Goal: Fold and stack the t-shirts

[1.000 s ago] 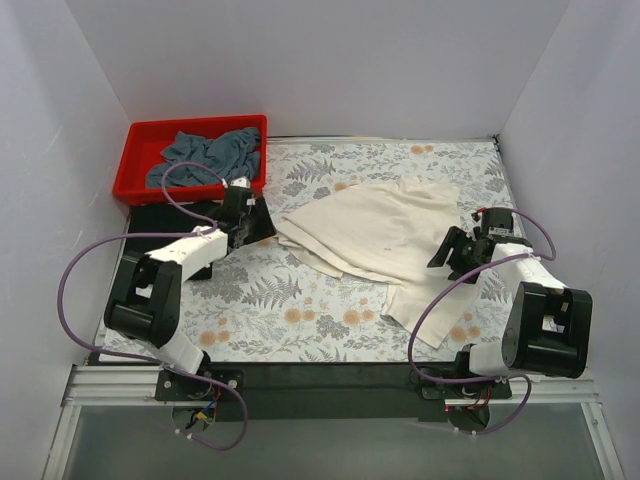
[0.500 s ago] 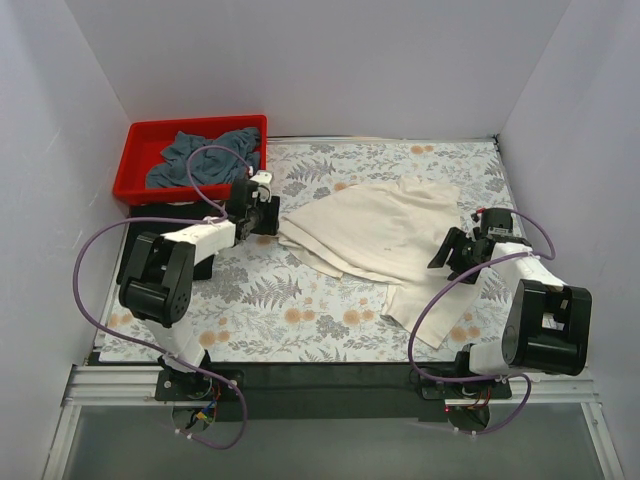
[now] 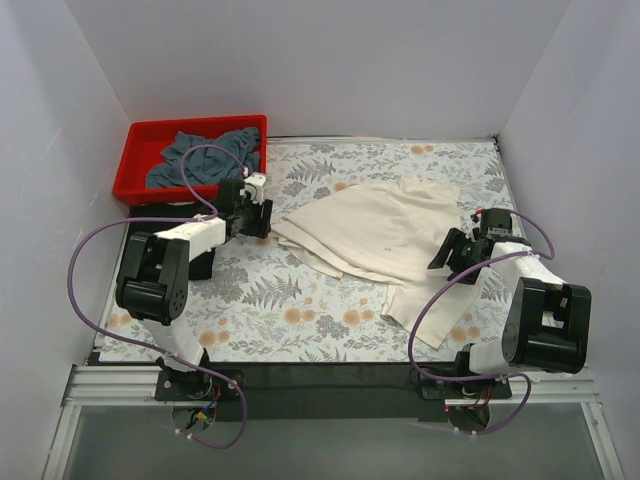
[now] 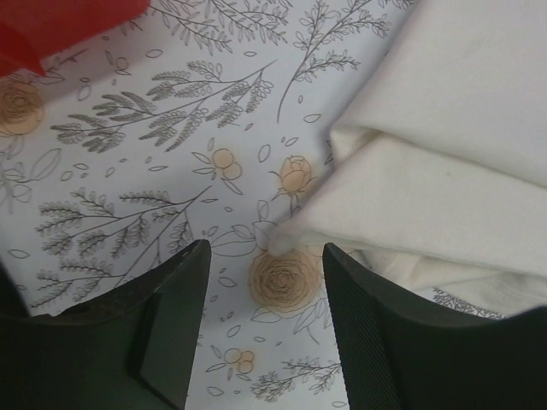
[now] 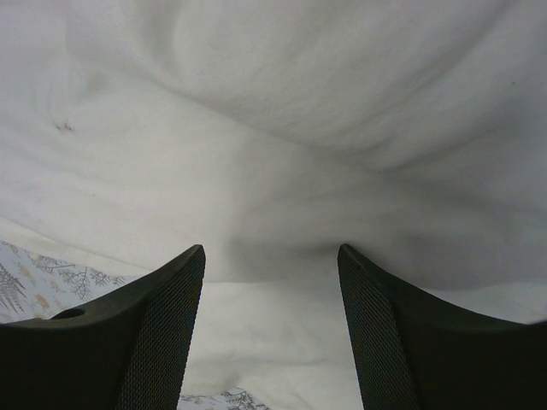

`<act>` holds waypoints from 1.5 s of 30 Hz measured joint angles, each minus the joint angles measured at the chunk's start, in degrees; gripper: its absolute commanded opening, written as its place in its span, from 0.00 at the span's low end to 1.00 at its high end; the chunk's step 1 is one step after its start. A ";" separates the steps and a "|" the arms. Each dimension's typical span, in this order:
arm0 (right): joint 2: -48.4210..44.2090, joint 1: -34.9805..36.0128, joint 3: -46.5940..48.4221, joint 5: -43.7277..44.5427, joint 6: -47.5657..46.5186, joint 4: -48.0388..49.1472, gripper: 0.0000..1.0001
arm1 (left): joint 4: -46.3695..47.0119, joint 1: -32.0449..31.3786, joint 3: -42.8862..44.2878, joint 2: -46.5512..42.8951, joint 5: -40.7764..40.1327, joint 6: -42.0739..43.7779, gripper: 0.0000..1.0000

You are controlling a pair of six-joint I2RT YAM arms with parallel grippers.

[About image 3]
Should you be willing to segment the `cream white t shirt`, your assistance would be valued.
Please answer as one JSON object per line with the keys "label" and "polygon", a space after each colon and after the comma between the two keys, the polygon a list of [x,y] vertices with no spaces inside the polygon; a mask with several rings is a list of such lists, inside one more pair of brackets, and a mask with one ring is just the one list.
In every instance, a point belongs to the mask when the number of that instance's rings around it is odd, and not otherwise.
{"label": "cream white t shirt", "polygon": [[348,274],[387,287],[381,313],[437,349],[479,294],[457,284],[434,306],[449,269],[429,270],[451,228],[461,225],[457,187],[418,178],[349,186],[273,225],[280,245],[336,279]]}

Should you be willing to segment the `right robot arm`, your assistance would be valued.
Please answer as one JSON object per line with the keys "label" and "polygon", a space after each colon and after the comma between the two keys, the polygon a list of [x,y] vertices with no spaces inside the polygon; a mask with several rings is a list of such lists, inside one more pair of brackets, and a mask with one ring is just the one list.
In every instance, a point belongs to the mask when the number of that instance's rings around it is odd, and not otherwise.
{"label": "right robot arm", "polygon": [[468,344],[456,355],[452,383],[464,397],[475,397],[489,375],[520,371],[579,373],[586,361],[591,292],[569,284],[541,262],[530,242],[513,230],[513,211],[481,209],[471,232],[449,230],[430,269],[449,268],[449,281],[473,285],[490,267],[511,292],[499,339]]}

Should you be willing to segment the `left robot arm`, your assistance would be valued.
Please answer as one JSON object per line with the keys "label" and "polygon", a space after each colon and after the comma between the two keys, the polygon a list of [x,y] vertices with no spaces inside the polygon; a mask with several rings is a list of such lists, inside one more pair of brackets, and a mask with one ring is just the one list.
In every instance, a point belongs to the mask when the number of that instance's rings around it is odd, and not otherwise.
{"label": "left robot arm", "polygon": [[214,203],[215,218],[197,215],[168,230],[134,234],[127,242],[116,303],[151,334],[163,364],[181,372],[178,387],[190,399],[205,398],[213,386],[211,373],[198,366],[204,349],[183,316],[190,263],[238,235],[268,236],[273,202],[265,197],[266,183],[262,173],[223,180]]}

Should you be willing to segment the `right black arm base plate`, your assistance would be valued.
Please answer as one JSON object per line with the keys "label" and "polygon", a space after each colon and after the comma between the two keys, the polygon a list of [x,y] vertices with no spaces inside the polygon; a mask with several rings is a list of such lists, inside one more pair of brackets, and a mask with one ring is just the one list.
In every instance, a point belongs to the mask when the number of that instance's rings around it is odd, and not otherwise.
{"label": "right black arm base plate", "polygon": [[471,382],[444,382],[421,376],[416,370],[409,373],[409,383],[426,400],[461,399],[476,401],[485,399],[510,399],[512,391],[508,383],[503,384],[490,380],[474,380]]}

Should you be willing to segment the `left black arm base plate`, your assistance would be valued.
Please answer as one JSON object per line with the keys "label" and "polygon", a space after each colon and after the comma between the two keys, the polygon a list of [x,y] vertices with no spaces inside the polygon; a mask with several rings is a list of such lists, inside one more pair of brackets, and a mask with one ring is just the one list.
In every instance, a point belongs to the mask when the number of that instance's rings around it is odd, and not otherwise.
{"label": "left black arm base plate", "polygon": [[240,370],[226,370],[231,381],[212,377],[199,371],[182,372],[162,370],[158,375],[154,399],[157,401],[205,401],[214,398],[223,401],[238,401],[239,394],[231,386],[242,382]]}

